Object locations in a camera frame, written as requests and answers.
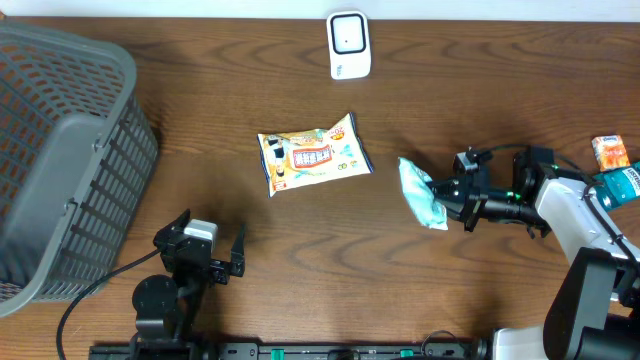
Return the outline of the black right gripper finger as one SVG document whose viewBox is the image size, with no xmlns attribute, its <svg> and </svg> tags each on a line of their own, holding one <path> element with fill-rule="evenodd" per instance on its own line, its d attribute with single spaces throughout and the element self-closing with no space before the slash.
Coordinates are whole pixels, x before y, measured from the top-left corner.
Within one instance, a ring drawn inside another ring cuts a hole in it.
<svg viewBox="0 0 640 360">
<path fill-rule="evenodd" d="M 449 178 L 446 180 L 431 181 L 427 187 L 432 191 L 435 198 L 455 197 L 458 193 L 458 180 Z"/>
<path fill-rule="evenodd" d="M 459 220 L 463 210 L 463 202 L 455 198 L 436 198 L 434 200 L 434 214 L 442 218 Z"/>
</svg>

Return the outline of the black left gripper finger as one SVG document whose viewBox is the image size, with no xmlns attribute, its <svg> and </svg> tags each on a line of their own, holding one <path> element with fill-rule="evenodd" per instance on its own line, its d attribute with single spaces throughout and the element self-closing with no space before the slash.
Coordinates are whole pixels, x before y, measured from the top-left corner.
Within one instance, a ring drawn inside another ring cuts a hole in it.
<svg viewBox="0 0 640 360">
<path fill-rule="evenodd" d="M 231 248 L 231 262 L 233 264 L 243 264 L 245 262 L 244 240 L 246 225 L 242 224 L 240 231 Z"/>
<path fill-rule="evenodd" d="M 190 221 L 191 211 L 189 209 L 184 210 L 174 221 L 171 222 L 169 228 L 171 230 L 184 229 Z"/>
</svg>

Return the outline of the green wet wipes pack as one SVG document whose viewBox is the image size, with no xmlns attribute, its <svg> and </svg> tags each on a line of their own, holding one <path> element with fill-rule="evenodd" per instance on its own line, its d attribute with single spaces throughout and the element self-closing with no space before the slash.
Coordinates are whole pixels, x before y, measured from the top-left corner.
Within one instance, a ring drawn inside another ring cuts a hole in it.
<svg viewBox="0 0 640 360">
<path fill-rule="evenodd" d="M 398 170 L 405 201 L 417 221 L 429 229 L 447 231 L 447 217 L 434 214 L 435 197 L 427 187 L 432 178 L 412 161 L 399 157 Z"/>
</svg>

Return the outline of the orange snack bag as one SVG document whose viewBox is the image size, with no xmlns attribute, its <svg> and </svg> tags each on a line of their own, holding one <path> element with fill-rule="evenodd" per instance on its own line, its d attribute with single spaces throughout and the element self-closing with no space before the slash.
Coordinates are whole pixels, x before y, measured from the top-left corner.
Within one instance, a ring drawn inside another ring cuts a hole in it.
<svg viewBox="0 0 640 360">
<path fill-rule="evenodd" d="M 374 171 L 357 134 L 353 112 L 329 129 L 259 134 L 257 141 L 270 197 Z"/>
</svg>

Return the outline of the blue mouthwash bottle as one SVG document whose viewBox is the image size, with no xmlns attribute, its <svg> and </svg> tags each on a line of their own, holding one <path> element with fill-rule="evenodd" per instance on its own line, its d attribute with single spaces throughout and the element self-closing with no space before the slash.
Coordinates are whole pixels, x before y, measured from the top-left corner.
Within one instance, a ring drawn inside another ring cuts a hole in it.
<svg viewBox="0 0 640 360">
<path fill-rule="evenodd" d="M 600 183 L 595 187 L 598 201 L 606 212 L 610 212 L 640 196 L 639 163 L 594 176 Z"/>
</svg>

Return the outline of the orange tissue pack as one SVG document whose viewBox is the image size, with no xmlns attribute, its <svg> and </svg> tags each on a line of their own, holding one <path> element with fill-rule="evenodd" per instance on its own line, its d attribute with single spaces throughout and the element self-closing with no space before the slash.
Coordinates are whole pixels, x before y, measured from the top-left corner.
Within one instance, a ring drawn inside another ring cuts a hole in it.
<svg viewBox="0 0 640 360">
<path fill-rule="evenodd" d="M 597 136 L 591 143 L 601 172 L 630 166 L 626 147 L 619 135 Z"/>
</svg>

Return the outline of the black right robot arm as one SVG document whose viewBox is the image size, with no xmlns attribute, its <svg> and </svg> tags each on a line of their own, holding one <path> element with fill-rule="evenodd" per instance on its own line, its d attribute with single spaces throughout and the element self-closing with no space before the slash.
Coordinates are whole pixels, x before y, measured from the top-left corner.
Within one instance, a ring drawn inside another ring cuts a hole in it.
<svg viewBox="0 0 640 360">
<path fill-rule="evenodd" d="M 636 359 L 639 250 L 598 198 L 598 182 L 552 149 L 519 145 L 508 188 L 490 183 L 492 150 L 457 154 L 453 176 L 428 182 L 450 219 L 471 232 L 479 220 L 553 234 L 570 268 L 540 326 L 497 330 L 474 359 Z"/>
</svg>

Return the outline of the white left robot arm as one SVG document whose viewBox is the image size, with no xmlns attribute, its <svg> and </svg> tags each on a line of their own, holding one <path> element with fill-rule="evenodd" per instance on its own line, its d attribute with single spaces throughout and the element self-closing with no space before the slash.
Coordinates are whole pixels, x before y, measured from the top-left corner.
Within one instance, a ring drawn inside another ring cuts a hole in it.
<svg viewBox="0 0 640 360">
<path fill-rule="evenodd" d="M 218 346 L 193 331 L 205 292 L 245 272 L 242 225 L 228 261 L 212 257 L 218 226 L 193 219 L 185 210 L 159 230 L 153 244 L 166 273 L 142 280 L 132 295 L 137 333 L 132 359 L 217 359 Z"/>
</svg>

